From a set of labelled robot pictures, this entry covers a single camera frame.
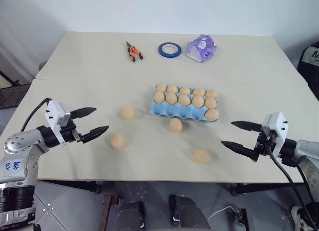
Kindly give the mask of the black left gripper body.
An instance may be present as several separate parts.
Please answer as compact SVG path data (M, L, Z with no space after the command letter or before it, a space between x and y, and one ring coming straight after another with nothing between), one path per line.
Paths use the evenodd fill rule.
M81 142L82 135L76 130L76 124L73 120L69 120L66 126L62 126L60 133L65 142Z

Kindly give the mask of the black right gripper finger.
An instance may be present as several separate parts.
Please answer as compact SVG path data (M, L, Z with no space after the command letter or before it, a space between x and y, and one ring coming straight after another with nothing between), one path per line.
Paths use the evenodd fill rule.
M262 130L261 124L249 122L249 121L238 120L238 121L232 121L231 124L240 129L247 130L247 131L260 132Z
M235 153L244 155L246 157L249 157L250 159L255 158L255 151L252 149L246 148L241 144L231 142L231 141L221 141L221 143Z

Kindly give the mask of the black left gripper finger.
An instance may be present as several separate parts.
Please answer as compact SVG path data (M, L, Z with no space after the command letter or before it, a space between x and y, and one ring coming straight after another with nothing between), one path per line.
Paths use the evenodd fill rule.
M96 108L92 107L85 107L81 109L77 109L70 112L70 118L76 119L76 118L83 118L85 116L88 116L89 114L93 113L96 110Z
M87 143L91 140L94 140L96 138L98 138L99 136L101 136L103 133L105 133L108 130L109 126L101 126L101 127L97 127L93 130L90 130L87 134L85 135L80 135L80 141L83 143Z

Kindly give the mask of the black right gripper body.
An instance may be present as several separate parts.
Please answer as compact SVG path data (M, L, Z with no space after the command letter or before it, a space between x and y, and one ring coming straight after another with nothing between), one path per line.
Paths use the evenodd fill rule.
M251 157L254 162L257 162L260 155L267 156L269 154L267 145L270 145L271 147L273 145L267 140L267 138L268 137L266 136L266 134L262 130L260 130L255 147L253 149L254 153Z

